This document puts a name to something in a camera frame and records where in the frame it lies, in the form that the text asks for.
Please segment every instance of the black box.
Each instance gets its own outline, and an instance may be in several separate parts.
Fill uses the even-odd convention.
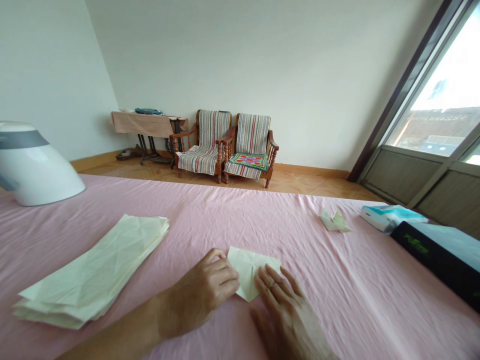
[[[480,241],[454,227],[408,221],[390,236],[480,314]]]

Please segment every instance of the glass door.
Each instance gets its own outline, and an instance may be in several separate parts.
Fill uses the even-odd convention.
[[[480,239],[480,3],[466,1],[360,182]]]

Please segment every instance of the tiled floor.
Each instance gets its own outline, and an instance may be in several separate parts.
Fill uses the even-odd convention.
[[[231,176],[230,183],[226,185],[223,182],[224,178],[222,178],[221,184],[217,184],[215,176],[195,174],[183,170],[183,177],[180,179],[177,170],[170,170],[169,165],[147,161],[144,166],[140,166],[140,159],[138,158],[109,162],[104,165],[80,171],[80,173],[118,178],[272,191],[279,193],[306,194],[332,198],[383,201],[380,197],[364,187],[348,182],[344,179],[283,171],[273,172],[269,189],[265,189],[265,179],[253,180],[240,176]]]

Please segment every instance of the tissue box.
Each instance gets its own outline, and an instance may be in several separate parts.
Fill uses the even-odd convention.
[[[360,217],[374,228],[387,234],[395,230],[402,221],[429,222],[425,216],[400,205],[363,206]]]
[[[391,237],[480,313],[480,241],[454,227],[409,221]]]

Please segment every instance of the table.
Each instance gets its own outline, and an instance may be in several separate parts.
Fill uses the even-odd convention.
[[[23,207],[0,190],[0,359],[49,360],[171,287],[210,248],[281,260],[298,279],[342,360],[476,359],[480,316],[359,213],[379,202],[164,181],[80,175],[81,194]],[[327,231],[323,208],[353,232]],[[105,316],[65,330],[12,315],[17,294],[97,243],[122,217],[163,216],[170,229]],[[237,295],[208,323],[166,341],[148,360],[266,360],[250,307]]]
[[[171,163],[173,168],[175,156],[172,144],[170,144],[170,135],[178,134],[181,131],[188,130],[189,120],[180,116],[164,116],[164,115],[146,115],[136,112],[112,111],[110,123],[115,127],[117,133],[133,133],[138,135],[142,157],[140,165],[146,160],[157,163]],[[148,137],[150,151],[147,149],[144,135]],[[155,147],[154,137],[165,138],[165,148],[172,154],[172,159],[161,156]]]

